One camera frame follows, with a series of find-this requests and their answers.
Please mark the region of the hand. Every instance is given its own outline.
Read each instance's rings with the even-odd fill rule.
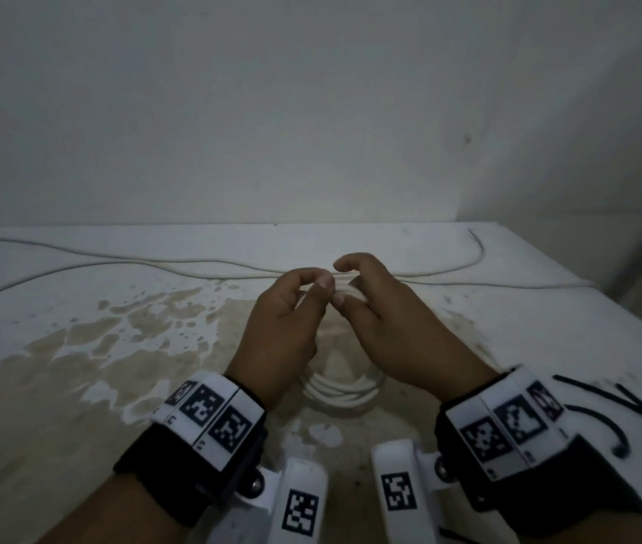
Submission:
[[[360,272],[350,284],[363,292],[368,303],[339,293],[331,302],[351,323],[371,362],[386,374],[442,401],[497,376],[376,257],[348,254],[333,266],[342,273]]]
[[[301,292],[300,287],[310,283],[315,284]],[[278,278],[255,303],[225,374],[258,395],[266,410],[280,401],[316,355],[316,331],[333,291],[334,278],[328,271],[295,269]]]

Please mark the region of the fingernail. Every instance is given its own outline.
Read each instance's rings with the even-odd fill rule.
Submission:
[[[333,294],[333,296],[331,296],[331,305],[336,309],[341,309],[343,305],[343,294],[339,294],[338,292]]]
[[[331,290],[333,288],[333,275],[325,274],[318,277],[316,284],[320,284],[326,290]]]

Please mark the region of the white cord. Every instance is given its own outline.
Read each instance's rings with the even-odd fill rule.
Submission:
[[[473,286],[495,286],[498,288],[530,289],[530,290],[586,288],[586,287],[596,286],[595,283],[590,281],[584,281],[584,280],[578,280],[578,281],[573,281],[568,283],[555,283],[555,284],[543,284],[543,285],[541,284],[508,284],[508,283],[501,283],[501,282],[484,282],[484,281],[434,282],[434,281],[411,280],[411,279],[417,279],[419,277],[424,277],[424,276],[443,275],[447,273],[452,273],[454,271],[459,271],[461,269],[466,269],[467,267],[472,267],[476,264],[479,264],[479,262],[481,262],[486,255],[485,246],[472,229],[467,229],[467,230],[469,231],[472,239],[479,246],[478,254],[472,261],[461,265],[457,265],[456,267],[448,267],[446,269],[418,271],[414,273],[394,273],[393,275],[397,277],[399,281],[402,281],[402,282],[406,282],[409,284],[425,284],[429,286],[473,285]],[[8,242],[11,244],[26,244],[29,246],[42,246],[44,248],[51,248],[54,250],[59,250],[61,252],[68,252],[71,254],[90,256],[90,257],[101,257],[101,258],[111,260],[111,261],[105,261],[105,262],[76,263],[71,265],[64,265],[62,267],[56,267],[55,269],[42,271],[40,273],[32,274],[26,277],[16,279],[15,281],[10,281],[6,284],[3,284],[0,286],[0,292],[4,292],[5,290],[8,290],[10,288],[13,288],[14,286],[18,286],[23,283],[33,281],[36,278],[41,278],[44,276],[61,273],[62,271],[78,269],[81,267],[94,267],[97,265],[109,265],[109,264],[147,265],[148,267],[153,267],[155,269],[168,271],[169,273],[184,276],[184,277],[203,278],[203,279],[222,278],[222,279],[231,280],[231,281],[249,279],[249,278],[277,278],[278,275],[281,275],[286,272],[286,270],[283,270],[283,269],[269,269],[267,267],[257,267],[249,263],[239,262],[236,260],[226,260],[223,258],[211,258],[211,257],[202,257],[197,259],[195,258],[163,259],[163,258],[151,258],[151,257],[135,258],[132,256],[112,255],[112,254],[105,254],[104,252],[93,252],[91,250],[68,248],[67,246],[60,246],[58,244],[51,244],[48,242],[33,241],[25,238],[9,238],[9,237],[0,236],[0,242]],[[255,273],[255,274],[227,275],[227,274],[194,273],[191,271],[183,271],[180,269],[176,269],[174,267],[169,267],[167,265],[169,263],[222,263],[222,264],[235,265],[237,267],[244,267],[246,269],[252,269],[255,271],[261,271],[262,273],[266,273],[266,274],[264,275],[264,274]],[[334,272],[333,274],[347,276],[347,277],[350,276],[349,274],[343,274],[338,272]]]
[[[563,288],[581,288],[581,287],[595,287],[596,285],[590,281],[578,280],[568,283],[555,283],[555,284],[509,284],[509,283],[500,283],[500,282],[484,282],[484,281],[460,281],[460,282],[434,282],[434,281],[418,281],[412,280],[418,277],[432,276],[432,275],[442,275],[451,273],[453,271],[458,271],[465,269],[467,267],[472,267],[476,264],[479,264],[486,255],[485,246],[479,237],[475,234],[472,229],[468,229],[471,237],[474,239],[475,243],[479,246],[479,252],[477,256],[470,262],[461,264],[456,267],[450,267],[446,269],[437,269],[429,271],[420,271],[416,273],[396,273],[393,274],[399,281],[410,283],[410,284],[424,284],[430,286],[461,286],[461,285],[473,285],[473,286],[495,286],[499,288],[514,288],[514,289],[530,289],[530,290],[543,290],[543,289],[563,289]],[[105,258],[108,261],[96,261],[96,262],[85,262],[85,263],[76,263],[71,265],[65,265],[62,267],[57,267],[55,269],[49,269],[42,271],[40,273],[32,274],[26,277],[16,279],[15,281],[8,282],[0,286],[0,292],[4,292],[14,286],[33,281],[36,278],[41,278],[48,275],[53,275],[60,273],[62,271],[67,271],[71,269],[77,269],[80,267],[94,267],[97,265],[110,265],[110,264],[138,264],[138,265],[147,265],[148,267],[154,267],[156,269],[161,269],[168,271],[169,273],[190,277],[190,278],[203,278],[203,279],[216,279],[223,278],[226,280],[239,280],[247,278],[277,278],[279,275],[286,272],[282,269],[269,269],[266,267],[257,267],[249,263],[243,263],[235,260],[225,260],[222,258],[197,258],[197,259],[160,259],[160,258],[134,258],[131,256],[123,255],[111,255],[105,254],[103,252],[92,252],[90,250],[80,250],[74,248],[68,248],[66,246],[60,246],[56,244],[51,244],[47,242],[32,241],[24,238],[8,238],[0,237],[0,242],[8,242],[12,244],[26,244],[29,246],[43,246],[45,248],[51,248],[54,250],[60,250],[62,252],[68,252],[71,254],[90,256],[90,257],[100,257]],[[226,275],[226,274],[208,274],[208,273],[192,273],[189,271],[183,271],[176,269],[175,267],[169,267],[169,263],[222,263],[235,265],[237,267],[244,267],[246,269],[252,269],[254,271],[260,271],[264,274],[239,274],[239,275]],[[349,274],[334,273],[334,275],[342,275],[345,277],[350,277]],[[339,289],[339,292],[353,293],[353,295],[358,295],[360,292],[355,289],[343,290]],[[340,382],[334,382],[329,380],[325,376],[313,373],[309,371],[309,374],[303,375],[300,377],[300,382],[303,384],[303,394],[308,398],[319,402],[320,404],[331,407],[331,408],[341,408],[341,409],[350,409],[361,407],[368,402],[370,402],[374,397],[379,394],[379,388],[384,382],[385,375],[378,369],[374,369],[375,373],[372,374],[372,377],[367,375],[362,376],[351,384],[342,384]]]

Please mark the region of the left hand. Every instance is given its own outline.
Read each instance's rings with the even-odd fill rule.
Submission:
[[[314,285],[304,296],[300,287]],[[247,386],[271,410],[316,355],[316,332],[334,292],[325,269],[295,269],[263,292],[225,374]]]

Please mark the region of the table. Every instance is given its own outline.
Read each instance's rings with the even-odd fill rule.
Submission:
[[[330,267],[346,252],[365,250],[391,271],[417,271],[474,259],[477,246],[468,228],[484,243],[484,260],[437,280],[575,280],[496,223],[0,228],[0,236],[113,255],[222,257],[284,268]],[[0,285],[85,259],[0,243]],[[247,273],[220,264],[190,270]],[[108,476],[149,412],[174,386],[199,368],[221,370],[253,300],[270,282],[204,281],[123,264],[69,270],[1,292],[0,542],[38,537]],[[610,430],[577,415],[581,433],[642,496],[642,418],[548,380],[564,374],[609,391],[620,382],[642,398],[641,321],[592,288],[414,288],[489,363],[499,368],[524,363],[564,402],[615,420],[631,441],[632,454],[624,460],[610,452],[615,444]],[[332,311],[328,324],[343,324]],[[319,339],[319,351],[329,366],[338,365],[339,355],[361,355],[350,332],[335,334],[330,342]],[[432,397],[389,379],[371,408],[358,416],[325,411],[297,386],[269,416],[264,461],[277,468],[289,456],[302,456],[326,466],[330,494],[323,542],[383,541],[370,447],[411,437],[431,451],[437,409]],[[442,496],[450,527],[482,542],[515,541],[495,513],[470,512],[461,496],[458,490]],[[260,521],[253,515],[242,508],[226,512],[221,521],[210,515],[190,540],[209,530],[211,541],[221,536],[240,541],[257,533],[252,523]]]

